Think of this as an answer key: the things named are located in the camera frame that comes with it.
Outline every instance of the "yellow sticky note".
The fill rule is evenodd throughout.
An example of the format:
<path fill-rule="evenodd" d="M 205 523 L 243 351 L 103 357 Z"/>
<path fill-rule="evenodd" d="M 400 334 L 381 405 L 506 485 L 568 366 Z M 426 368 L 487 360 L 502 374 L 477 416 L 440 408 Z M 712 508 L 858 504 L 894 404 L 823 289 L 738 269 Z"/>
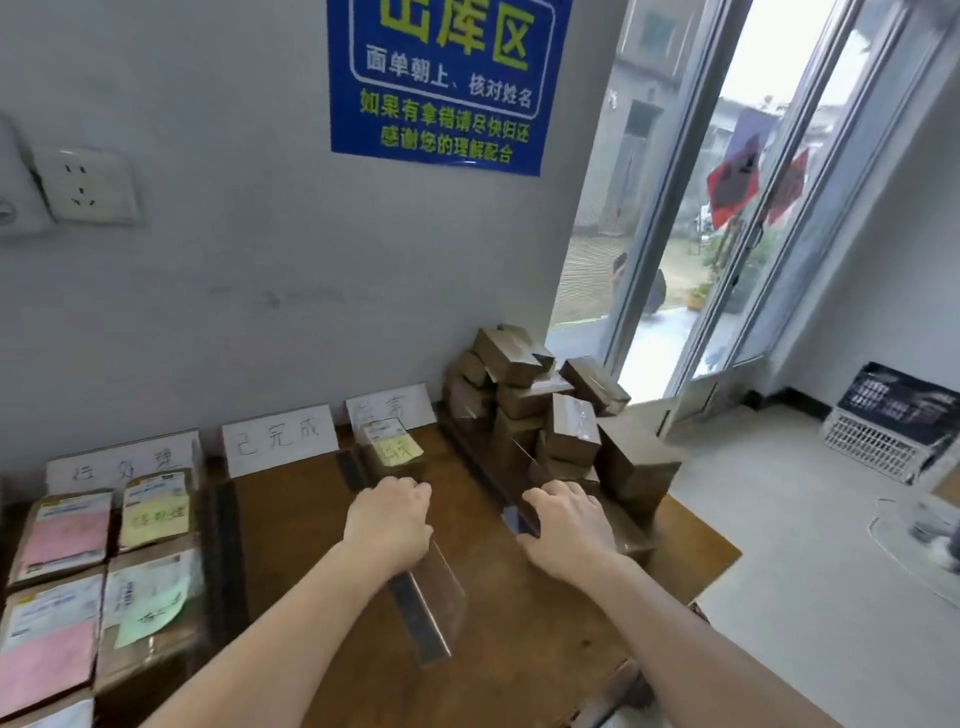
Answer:
<path fill-rule="evenodd" d="M 133 548 L 150 541 L 179 536 L 190 530 L 190 497 L 166 496 L 128 506 L 123 512 L 120 546 Z"/>
<path fill-rule="evenodd" d="M 409 463 L 423 455 L 422 448 L 410 435 L 378 440 L 373 443 L 373 447 L 380 456 L 380 462 L 388 467 Z"/>

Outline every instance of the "hand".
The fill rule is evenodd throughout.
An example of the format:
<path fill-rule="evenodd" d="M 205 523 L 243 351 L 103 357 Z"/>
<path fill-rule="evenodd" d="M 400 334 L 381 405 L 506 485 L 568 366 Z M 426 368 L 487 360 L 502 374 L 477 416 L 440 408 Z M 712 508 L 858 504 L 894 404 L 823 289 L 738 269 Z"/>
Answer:
<path fill-rule="evenodd" d="M 347 511 L 344 546 L 371 562 L 384 581 L 410 569 L 430 548 L 426 524 L 432 489 L 412 477 L 385 477 L 361 491 Z"/>
<path fill-rule="evenodd" d="M 616 555 L 613 530 L 600 501 L 577 483 L 551 480 L 523 494 L 540 517 L 540 537 L 516 537 L 530 560 L 554 578 L 580 589 L 596 557 Z"/>

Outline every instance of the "white paper sign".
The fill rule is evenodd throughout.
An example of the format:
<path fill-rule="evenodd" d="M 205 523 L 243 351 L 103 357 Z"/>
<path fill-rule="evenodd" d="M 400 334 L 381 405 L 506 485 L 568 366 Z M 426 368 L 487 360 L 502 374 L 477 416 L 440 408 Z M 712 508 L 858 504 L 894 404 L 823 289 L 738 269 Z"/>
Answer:
<path fill-rule="evenodd" d="M 334 452 L 340 443 L 330 407 L 321 404 L 224 425 L 224 449 L 230 477 L 240 477 Z"/>
<path fill-rule="evenodd" d="M 347 400 L 347 412 L 354 433 L 363 425 L 393 418 L 400 420 L 407 430 L 437 422 L 425 384 L 351 397 Z"/>
<path fill-rule="evenodd" d="M 193 468 L 194 482 L 199 482 L 203 464 L 200 433 L 190 430 L 51 460 L 47 463 L 47 490 L 56 495 L 112 488 L 121 497 L 135 477 L 159 471 Z"/>

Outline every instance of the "pink label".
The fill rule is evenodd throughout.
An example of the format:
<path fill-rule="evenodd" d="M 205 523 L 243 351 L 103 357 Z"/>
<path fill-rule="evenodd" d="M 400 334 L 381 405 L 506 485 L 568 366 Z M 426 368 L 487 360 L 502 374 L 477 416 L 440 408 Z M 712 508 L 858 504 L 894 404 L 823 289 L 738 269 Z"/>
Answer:
<path fill-rule="evenodd" d="M 0 717 L 90 679 L 96 619 L 0 652 Z"/>
<path fill-rule="evenodd" d="M 104 550 L 109 522 L 109 511 L 56 516 L 35 522 L 20 559 L 20 573 L 26 574 L 31 566 Z"/>

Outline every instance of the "wall switch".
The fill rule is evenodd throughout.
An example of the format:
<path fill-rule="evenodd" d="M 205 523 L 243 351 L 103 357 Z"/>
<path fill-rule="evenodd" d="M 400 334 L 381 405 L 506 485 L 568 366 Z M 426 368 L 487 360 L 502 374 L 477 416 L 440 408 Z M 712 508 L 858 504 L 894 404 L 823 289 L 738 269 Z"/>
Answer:
<path fill-rule="evenodd" d="M 34 162 L 58 220 L 132 225 L 140 219 L 130 171 L 117 155 L 39 146 Z"/>
<path fill-rule="evenodd" d="M 16 144 L 13 127 L 0 118 L 0 237 L 31 235 L 54 227 Z"/>

